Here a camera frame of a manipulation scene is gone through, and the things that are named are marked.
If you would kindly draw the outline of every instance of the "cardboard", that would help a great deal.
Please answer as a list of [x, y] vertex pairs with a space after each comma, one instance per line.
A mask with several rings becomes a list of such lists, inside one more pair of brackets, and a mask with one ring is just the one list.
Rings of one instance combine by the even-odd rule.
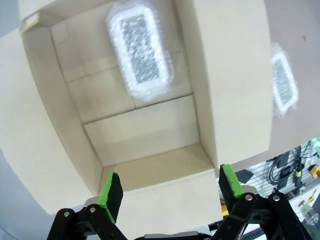
[[[173, 233], [217, 221], [221, 219], [221, 208], [216, 184], [210, 183], [214, 179], [213, 168], [269, 148], [272, 71], [264, 1], [153, 0], [165, 45], [177, 59], [175, 80], [179, 84], [173, 85], [170, 94], [147, 104], [130, 99], [115, 83], [116, 77], [107, 77], [103, 83], [102, 78], [93, 79], [93, 75], [118, 65], [104, 26], [105, 15], [113, 3], [19, 1], [20, 17], [25, 20], [21, 28], [25, 50], [20, 46], [20, 50], [8, 50], [6, 56], [10, 56], [10, 51], [24, 56], [21, 64], [28, 72], [28, 81], [23, 84], [32, 86], [30, 98], [42, 104], [37, 108], [39, 112], [30, 114], [43, 119], [37, 125], [26, 122], [32, 130], [26, 136], [33, 134], [30, 150], [26, 141], [15, 140], [17, 135], [6, 132], [6, 139], [14, 144], [7, 145], [4, 155], [48, 213], [96, 195], [105, 175], [118, 169], [125, 175], [125, 189], [135, 189], [124, 200], [123, 209], [130, 215], [138, 214], [134, 209], [140, 209], [148, 231]], [[8, 71], [14, 71], [12, 65]], [[81, 83], [84, 79], [88, 85]], [[103, 89], [107, 81], [117, 91], [113, 96], [107, 90], [96, 90], [97, 86]], [[15, 87], [23, 92], [20, 86]], [[104, 94], [115, 103], [104, 102]], [[22, 101], [20, 97], [9, 98], [3, 104], [6, 111], [16, 107], [16, 102], [28, 103], [23, 97], [22, 94]], [[13, 118], [9, 114], [4, 126]], [[47, 138], [43, 138], [44, 130], [38, 129], [44, 124], [42, 121], [51, 130]], [[54, 148], [49, 148], [46, 144], [53, 140]], [[16, 144], [28, 151], [28, 159], [31, 153], [42, 153], [41, 161], [37, 159], [36, 166], [24, 164], [27, 167], [22, 169], [22, 151], [15, 156], [8, 154], [12, 150], [7, 152]], [[52, 152], [54, 159], [46, 158]], [[71, 174], [67, 179], [61, 177], [61, 173], [66, 174], [64, 171]], [[145, 176], [134, 181], [138, 174]], [[153, 185], [152, 190], [146, 188], [149, 184]], [[68, 193], [80, 193], [70, 198], [50, 194], [61, 192], [61, 186]], [[191, 212], [185, 210], [189, 205], [194, 206]], [[167, 221], [169, 213], [172, 219]], [[156, 224], [154, 216], [160, 216]], [[124, 215], [122, 218], [120, 225], [132, 222]], [[139, 233], [136, 228], [127, 231], [129, 237]]]

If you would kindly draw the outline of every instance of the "cable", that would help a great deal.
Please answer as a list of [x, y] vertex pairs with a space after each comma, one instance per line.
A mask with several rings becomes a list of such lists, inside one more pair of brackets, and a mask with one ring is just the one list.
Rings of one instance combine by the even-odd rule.
[[[308, 147], [310, 145], [311, 145], [311, 141], [308, 141], [307, 145], [305, 146], [305, 149], [304, 149], [303, 153], [301, 153], [301, 146], [298, 146], [298, 147], [295, 147], [294, 149], [292, 149], [289, 152], [286, 152], [286, 153], [283, 153], [283, 154], [281, 154], [279, 156], [274, 157], [271, 165], [269, 166], [269, 168], [268, 168], [268, 170], [266, 172], [266, 180], [267, 180], [267, 182], [269, 184], [273, 185], [273, 186], [276, 186], [276, 185], [286, 181], [290, 177], [290, 175], [294, 172], [294, 170], [296, 169], [296, 167], [298, 166], [298, 164], [299, 164], [299, 162], [301, 160], [308, 159], [308, 158], [313, 158], [314, 156], [317, 156], [318, 153], [315, 153], [312, 156], [304, 156], [306, 154], [306, 151], [307, 151], [307, 149], [308, 149]], [[276, 173], [276, 175], [275, 175], [274, 174], [275, 168], [278, 165], [278, 163], [282, 160], [282, 158], [284, 158], [287, 155], [289, 155], [290, 152], [293, 155], [293, 160], [287, 162], [282, 167], [282, 169], [284, 169], [287, 165], [293, 163], [290, 166], [291, 169], [290, 169], [289, 173], [286, 176], [279, 178], [279, 174], [281, 173], [281, 170], [278, 171]]]
[[223, 220], [208, 224], [209, 230], [210, 231], [217, 230], [219, 228], [219, 226], [222, 224], [222, 222], [223, 222]]
[[285, 168], [285, 167], [286, 167], [289, 163], [291, 163], [291, 162], [294, 162], [294, 163], [293, 163], [293, 165], [290, 167], [290, 168], [291, 168], [291, 169], [290, 169], [290, 172], [289, 172], [286, 176], [284, 176], [284, 177], [281, 177], [281, 178], [278, 177], [278, 175], [279, 175], [279, 173], [280, 173], [281, 171], [279, 171], [279, 172], [274, 176], [274, 171], [275, 171], [275, 168], [276, 168], [278, 162], [279, 162], [284, 156], [290, 154], [290, 152], [289, 152], [289, 153], [283, 153], [283, 154], [281, 154], [281, 155], [279, 155], [279, 156], [277, 156], [277, 157], [274, 158], [274, 161], [272, 162], [271, 166], [268, 168], [267, 173], [266, 173], [266, 180], [267, 180], [267, 182], [268, 182], [269, 184], [274, 185], [274, 186], [275, 186], [275, 185], [278, 185], [278, 184], [286, 181], [286, 180], [289, 178], [289, 176], [293, 173], [294, 169], [295, 169], [296, 166], [298, 165], [298, 162], [301, 160], [301, 159], [300, 159], [300, 156], [299, 156], [299, 154], [298, 154], [298, 153], [301, 153], [301, 146], [296, 147], [296, 148], [294, 148], [293, 150], [295, 150], [295, 153], [296, 153], [296, 154], [292, 153], [292, 154], [294, 155], [294, 159], [293, 159], [292, 161], [290, 161], [290, 162], [287, 162], [287, 163], [283, 166], [283, 168]]

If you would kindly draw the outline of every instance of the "yellow object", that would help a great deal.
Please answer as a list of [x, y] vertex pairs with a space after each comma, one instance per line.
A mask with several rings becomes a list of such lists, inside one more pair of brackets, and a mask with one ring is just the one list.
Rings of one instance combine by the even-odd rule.
[[311, 170], [310, 170], [310, 174], [312, 175], [313, 178], [317, 178], [317, 172], [318, 172], [318, 165], [315, 165]]
[[315, 200], [315, 196], [311, 196], [308, 199], [308, 204], [312, 203]]
[[222, 210], [222, 216], [223, 216], [223, 217], [225, 217], [225, 216], [227, 216], [227, 215], [229, 214], [226, 205], [222, 206], [221, 210]]

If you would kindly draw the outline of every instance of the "green gripper pad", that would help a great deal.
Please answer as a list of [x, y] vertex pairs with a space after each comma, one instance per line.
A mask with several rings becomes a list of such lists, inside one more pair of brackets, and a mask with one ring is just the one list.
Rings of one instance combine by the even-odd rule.
[[110, 221], [114, 224], [117, 221], [123, 196], [124, 192], [119, 175], [114, 172], [108, 176], [97, 203], [100, 207], [106, 210]]
[[236, 176], [235, 171], [233, 170], [230, 164], [224, 164], [222, 165], [222, 168], [226, 175], [226, 178], [228, 179], [233, 196], [235, 198], [240, 198], [245, 192], [242, 186], [240, 185], [240, 182]]

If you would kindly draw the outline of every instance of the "screw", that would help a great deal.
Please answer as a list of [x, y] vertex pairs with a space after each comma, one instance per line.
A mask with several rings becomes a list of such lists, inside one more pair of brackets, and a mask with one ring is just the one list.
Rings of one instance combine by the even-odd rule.
[[273, 200], [275, 200], [276, 202], [278, 202], [280, 200], [280, 197], [278, 195], [274, 195], [273, 196]]
[[245, 200], [247, 200], [247, 201], [251, 201], [252, 199], [254, 199], [254, 198], [249, 194], [245, 196]]

